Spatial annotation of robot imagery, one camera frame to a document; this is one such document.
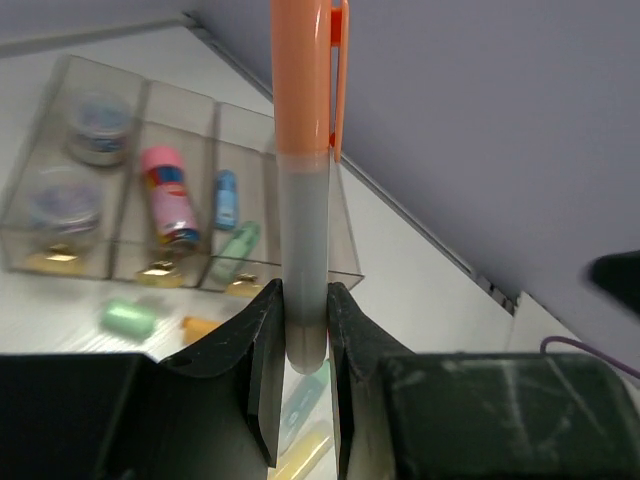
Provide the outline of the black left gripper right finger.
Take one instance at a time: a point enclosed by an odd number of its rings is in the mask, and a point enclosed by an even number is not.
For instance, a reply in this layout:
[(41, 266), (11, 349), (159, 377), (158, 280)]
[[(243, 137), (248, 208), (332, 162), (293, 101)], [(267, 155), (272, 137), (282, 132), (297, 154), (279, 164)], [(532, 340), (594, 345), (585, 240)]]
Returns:
[(635, 479), (639, 415), (572, 353), (415, 353), (328, 293), (341, 479)]

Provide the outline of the pink cap glue bottle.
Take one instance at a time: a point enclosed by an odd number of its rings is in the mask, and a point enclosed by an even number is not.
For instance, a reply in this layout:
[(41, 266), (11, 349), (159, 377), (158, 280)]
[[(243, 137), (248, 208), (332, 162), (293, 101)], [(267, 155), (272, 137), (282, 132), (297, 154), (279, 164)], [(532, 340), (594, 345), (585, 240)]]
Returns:
[(183, 157), (169, 146), (152, 146), (140, 156), (154, 230), (162, 246), (195, 250), (200, 228), (189, 197)]

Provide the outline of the orange tip grey highlighter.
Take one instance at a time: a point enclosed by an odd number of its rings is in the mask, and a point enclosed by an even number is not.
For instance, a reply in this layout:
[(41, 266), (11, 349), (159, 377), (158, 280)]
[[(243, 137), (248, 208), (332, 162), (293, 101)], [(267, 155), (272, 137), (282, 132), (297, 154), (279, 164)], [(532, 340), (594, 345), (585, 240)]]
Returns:
[(277, 155), (286, 353), (297, 372), (325, 359), (330, 154)]

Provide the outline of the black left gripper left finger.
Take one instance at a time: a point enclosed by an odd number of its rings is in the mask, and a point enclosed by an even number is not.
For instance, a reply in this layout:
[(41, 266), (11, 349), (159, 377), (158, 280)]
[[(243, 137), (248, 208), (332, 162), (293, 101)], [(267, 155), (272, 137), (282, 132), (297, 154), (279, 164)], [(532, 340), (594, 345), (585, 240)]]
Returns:
[(284, 376), (283, 288), (162, 361), (142, 353), (5, 355), (5, 479), (263, 479)]

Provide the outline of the blue correction tape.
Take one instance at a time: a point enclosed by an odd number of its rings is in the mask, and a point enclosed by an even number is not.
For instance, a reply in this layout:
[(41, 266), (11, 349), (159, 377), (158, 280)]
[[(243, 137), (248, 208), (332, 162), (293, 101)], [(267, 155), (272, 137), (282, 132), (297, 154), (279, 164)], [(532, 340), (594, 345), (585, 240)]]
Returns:
[(230, 231), (238, 222), (238, 194), (236, 175), (231, 170), (221, 170), (215, 181), (214, 225), (219, 230)]

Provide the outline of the green highlighter cap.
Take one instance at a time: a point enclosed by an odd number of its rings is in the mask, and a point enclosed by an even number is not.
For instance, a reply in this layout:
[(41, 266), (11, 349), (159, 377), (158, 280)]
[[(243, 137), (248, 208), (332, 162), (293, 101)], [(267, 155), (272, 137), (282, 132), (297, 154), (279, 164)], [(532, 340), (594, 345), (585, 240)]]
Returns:
[(101, 312), (100, 325), (114, 334), (143, 341), (154, 332), (156, 319), (156, 314), (147, 307), (112, 299)]

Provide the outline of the yellow highlighter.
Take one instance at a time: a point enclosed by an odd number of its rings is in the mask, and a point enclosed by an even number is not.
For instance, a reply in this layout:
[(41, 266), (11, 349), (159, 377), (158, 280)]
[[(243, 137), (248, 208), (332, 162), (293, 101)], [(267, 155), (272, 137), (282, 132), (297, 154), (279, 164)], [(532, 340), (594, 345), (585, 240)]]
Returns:
[(328, 434), (308, 433), (287, 450), (271, 469), (269, 480), (305, 479), (333, 446)]

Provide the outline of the orange highlighter cap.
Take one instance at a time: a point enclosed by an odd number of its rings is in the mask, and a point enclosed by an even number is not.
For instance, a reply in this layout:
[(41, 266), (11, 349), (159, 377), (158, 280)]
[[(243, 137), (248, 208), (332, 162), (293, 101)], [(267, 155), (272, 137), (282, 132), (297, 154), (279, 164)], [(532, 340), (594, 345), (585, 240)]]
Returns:
[(350, 5), (272, 1), (270, 9), (278, 162), (319, 172), (341, 156)]

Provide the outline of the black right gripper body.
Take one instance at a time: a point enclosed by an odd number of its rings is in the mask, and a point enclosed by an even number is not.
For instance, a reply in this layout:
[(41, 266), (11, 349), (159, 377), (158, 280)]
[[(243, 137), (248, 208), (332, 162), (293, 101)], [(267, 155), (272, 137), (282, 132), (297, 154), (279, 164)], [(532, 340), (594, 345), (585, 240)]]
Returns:
[(638, 250), (601, 256), (591, 262), (587, 278), (620, 305), (639, 316), (640, 254)]

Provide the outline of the green capped highlighter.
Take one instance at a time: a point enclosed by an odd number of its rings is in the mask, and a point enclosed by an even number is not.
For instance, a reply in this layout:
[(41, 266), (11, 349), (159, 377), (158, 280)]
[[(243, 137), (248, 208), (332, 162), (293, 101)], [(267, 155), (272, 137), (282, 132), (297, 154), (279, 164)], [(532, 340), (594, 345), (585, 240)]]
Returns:
[(246, 221), (237, 228), (215, 256), (209, 276), (220, 285), (230, 284), (244, 261), (254, 250), (261, 236), (261, 226)]

